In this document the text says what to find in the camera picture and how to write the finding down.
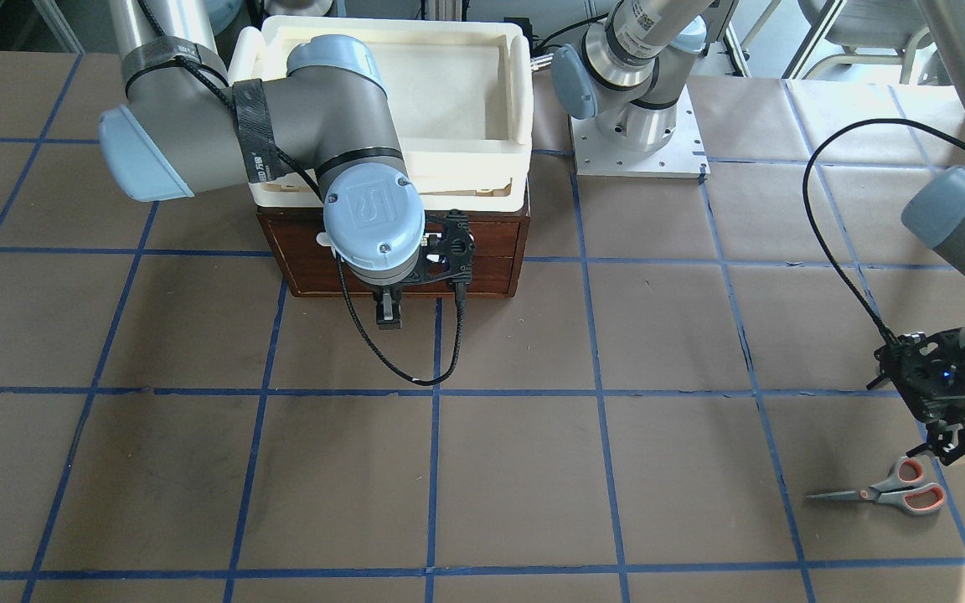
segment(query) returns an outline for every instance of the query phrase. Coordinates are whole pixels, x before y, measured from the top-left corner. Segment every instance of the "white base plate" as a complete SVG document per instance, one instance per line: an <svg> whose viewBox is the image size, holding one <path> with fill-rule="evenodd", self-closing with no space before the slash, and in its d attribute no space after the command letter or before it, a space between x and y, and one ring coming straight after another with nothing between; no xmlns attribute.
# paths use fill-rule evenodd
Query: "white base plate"
<svg viewBox="0 0 965 603"><path fill-rule="evenodd" d="M669 144L658 152L632 152L598 132L594 119L571 119L575 167L581 176L637 176L641 178L698 178L709 174L702 135L690 95L684 88L677 100L677 126Z"/></svg>

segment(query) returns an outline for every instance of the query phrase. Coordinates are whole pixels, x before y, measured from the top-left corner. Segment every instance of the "blue joint cap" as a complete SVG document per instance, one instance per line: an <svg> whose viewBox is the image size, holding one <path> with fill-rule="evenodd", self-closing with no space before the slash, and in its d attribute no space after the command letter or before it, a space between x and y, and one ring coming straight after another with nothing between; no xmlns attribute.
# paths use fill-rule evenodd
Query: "blue joint cap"
<svg viewBox="0 0 965 603"><path fill-rule="evenodd" d="M936 249L965 219L965 167L950 167L911 199L900 220L922 244Z"/></svg>
<svg viewBox="0 0 965 603"><path fill-rule="evenodd" d="M553 91L568 115L590 119L598 115L598 98L579 53L570 44L553 53Z"/></svg>
<svg viewBox="0 0 965 603"><path fill-rule="evenodd" d="M687 23L687 27L677 34L677 37L673 42L669 43L669 46L673 46L676 50L684 51L687 54L699 54L702 49L705 49L705 35L707 34L707 27L705 27L705 20L699 15L694 17L692 22Z"/></svg>
<svg viewBox="0 0 965 603"><path fill-rule="evenodd" d="M333 68L359 73L365 79L374 81L383 92L386 92L386 84L382 83L379 66L374 62L371 49L351 35L340 33L318 35L311 38L311 42L299 44L292 49L288 59L285 60L287 75L292 75L292 72L311 65L333 66Z"/></svg>
<svg viewBox="0 0 965 603"><path fill-rule="evenodd" d="M195 196L129 111L119 106L99 118L99 146L121 190L137 201Z"/></svg>
<svg viewBox="0 0 965 603"><path fill-rule="evenodd" d="M399 169L353 165L333 180L323 202L330 244L349 264L387 271L419 252L426 225L422 198Z"/></svg>

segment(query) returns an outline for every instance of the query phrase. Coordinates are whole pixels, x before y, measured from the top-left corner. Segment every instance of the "tiled surface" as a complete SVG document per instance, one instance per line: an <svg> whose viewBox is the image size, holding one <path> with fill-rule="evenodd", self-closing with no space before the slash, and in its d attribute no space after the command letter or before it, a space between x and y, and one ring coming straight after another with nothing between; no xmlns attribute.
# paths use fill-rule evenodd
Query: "tiled surface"
<svg viewBox="0 0 965 603"><path fill-rule="evenodd" d="M958 129L945 93L693 80L710 178L631 182L571 171L536 76L518 294L471 299L456 374L417 389L341 301L285 298L244 188L119 194L92 140L115 64L0 56L0 600L965 600L965 466L930 518L805 499L920 435L861 393L880 339L800 162L855 118ZM961 161L924 149L868 131L812 175L897 332L965 323L896 223ZM405 320L371 332L430 377L452 305Z"/></svg>

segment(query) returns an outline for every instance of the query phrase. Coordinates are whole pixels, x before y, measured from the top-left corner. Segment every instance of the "scissors handle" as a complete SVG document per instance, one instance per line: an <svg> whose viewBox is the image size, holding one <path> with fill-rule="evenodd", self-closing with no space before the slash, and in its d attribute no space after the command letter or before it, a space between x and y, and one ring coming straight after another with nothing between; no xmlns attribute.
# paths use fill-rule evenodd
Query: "scissors handle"
<svg viewBox="0 0 965 603"><path fill-rule="evenodd" d="M926 483L926 465L919 457L900 457L889 470L888 477L870 488L877 492L892 492L892 490L912 489Z"/></svg>
<svg viewBox="0 0 965 603"><path fill-rule="evenodd" d="M941 511L946 500L945 489L931 483L914 489L882 492L875 503L898 507L909 515L928 515Z"/></svg>

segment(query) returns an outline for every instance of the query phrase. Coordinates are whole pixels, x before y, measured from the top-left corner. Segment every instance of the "chair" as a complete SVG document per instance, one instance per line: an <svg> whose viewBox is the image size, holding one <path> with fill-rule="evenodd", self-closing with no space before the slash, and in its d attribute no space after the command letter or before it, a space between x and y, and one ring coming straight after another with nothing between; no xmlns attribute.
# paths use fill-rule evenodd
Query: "chair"
<svg viewBox="0 0 965 603"><path fill-rule="evenodd" d="M835 64L899 64L900 82L911 83L915 51L933 42L914 0L799 0L811 23L785 79L797 77L821 39L843 47L842 54L821 59L804 77L814 77ZM858 49L889 49L891 54L859 54Z"/></svg>

